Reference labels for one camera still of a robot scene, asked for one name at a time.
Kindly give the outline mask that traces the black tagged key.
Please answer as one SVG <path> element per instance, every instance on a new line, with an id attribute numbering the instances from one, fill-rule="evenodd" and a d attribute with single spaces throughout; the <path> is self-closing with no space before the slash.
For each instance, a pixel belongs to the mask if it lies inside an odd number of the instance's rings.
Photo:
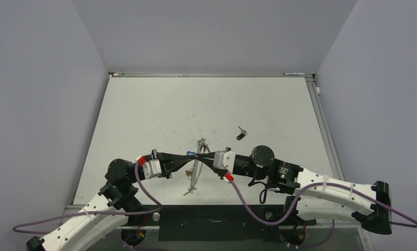
<path id="1" fill-rule="evenodd" d="M 243 129 L 242 127 L 238 126 L 240 130 L 240 134 L 236 137 L 238 141 L 242 140 L 245 136 L 247 136 L 247 131 Z"/>

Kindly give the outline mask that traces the metal key ring plate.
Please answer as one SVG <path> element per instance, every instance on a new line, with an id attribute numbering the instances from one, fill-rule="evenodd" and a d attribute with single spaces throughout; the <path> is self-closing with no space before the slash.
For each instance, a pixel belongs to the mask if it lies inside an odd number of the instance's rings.
<path id="1" fill-rule="evenodd" d="M 209 146 L 208 146 L 207 139 L 201 138 L 200 140 L 197 141 L 196 146 L 197 146 L 197 150 L 195 152 L 196 154 L 197 153 L 210 153 L 210 149 L 209 149 Z M 200 177 L 202 167 L 203 167 L 202 162 L 194 160 L 193 166 L 192 166 L 192 168 L 190 168 L 190 169 L 193 170 L 193 175 L 191 177 L 187 177 L 190 180 L 190 185 L 189 185 L 187 191 L 183 194 L 183 196 L 191 194 L 195 190 L 197 190 L 196 185 L 197 185 L 197 181 Z"/>

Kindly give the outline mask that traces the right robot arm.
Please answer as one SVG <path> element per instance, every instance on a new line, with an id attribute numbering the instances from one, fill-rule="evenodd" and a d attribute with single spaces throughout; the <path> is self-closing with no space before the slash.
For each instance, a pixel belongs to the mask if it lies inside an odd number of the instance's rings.
<path id="1" fill-rule="evenodd" d="M 372 233 L 392 233 L 391 212 L 382 207 L 391 205 L 386 182 L 355 184 L 320 175 L 277 159 L 273 150 L 264 145 L 255 147 L 249 156 L 216 151 L 196 154 L 195 159 L 225 180 L 231 175 L 250 177 L 249 186 L 263 184 L 267 190 L 293 198 L 282 209 L 282 217 L 289 224 L 300 219 L 339 219 L 360 223 Z"/>

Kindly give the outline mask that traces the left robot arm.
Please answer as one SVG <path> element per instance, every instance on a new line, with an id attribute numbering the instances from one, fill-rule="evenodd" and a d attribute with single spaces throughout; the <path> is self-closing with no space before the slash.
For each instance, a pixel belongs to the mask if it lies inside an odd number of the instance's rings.
<path id="1" fill-rule="evenodd" d="M 141 183 L 150 178 L 170 178 L 187 163 L 197 159 L 197 154 L 177 155 L 152 152 L 140 156 L 135 162 L 117 158 L 110 162 L 106 182 L 77 213 L 62 215 L 39 223 L 58 219 L 66 221 L 48 233 L 36 233 L 26 243 L 27 250 L 86 250 L 115 228 L 138 224 L 147 215 L 159 214 L 163 205 L 151 194 L 147 196 L 157 205 L 147 210 L 136 198 Z"/>

